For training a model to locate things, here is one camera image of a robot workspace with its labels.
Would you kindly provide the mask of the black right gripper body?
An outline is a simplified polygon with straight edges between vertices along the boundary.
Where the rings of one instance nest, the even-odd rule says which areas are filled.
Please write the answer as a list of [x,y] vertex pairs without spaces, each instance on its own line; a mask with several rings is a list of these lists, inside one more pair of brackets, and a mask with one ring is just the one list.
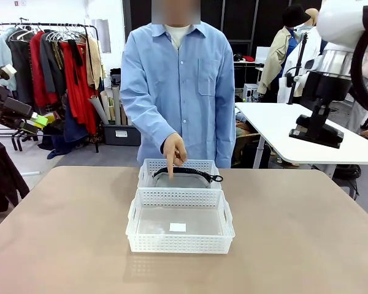
[[351,86],[352,82],[349,79],[309,72],[306,81],[306,98],[311,101],[321,99],[324,103],[343,101]]

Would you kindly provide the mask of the person right hand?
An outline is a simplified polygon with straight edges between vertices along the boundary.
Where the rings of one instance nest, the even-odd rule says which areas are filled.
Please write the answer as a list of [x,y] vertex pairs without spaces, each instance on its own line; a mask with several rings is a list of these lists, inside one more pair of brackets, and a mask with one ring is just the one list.
[[174,167],[181,167],[187,161],[187,151],[178,133],[170,134],[163,144],[163,155],[167,160],[169,178],[174,177]]

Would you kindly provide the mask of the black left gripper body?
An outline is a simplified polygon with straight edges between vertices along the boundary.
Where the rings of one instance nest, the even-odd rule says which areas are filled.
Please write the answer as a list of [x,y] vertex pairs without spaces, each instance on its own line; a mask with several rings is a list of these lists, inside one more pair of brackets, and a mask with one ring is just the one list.
[[0,85],[0,116],[10,116],[15,119],[31,119],[33,108],[16,99],[9,97],[9,91]]

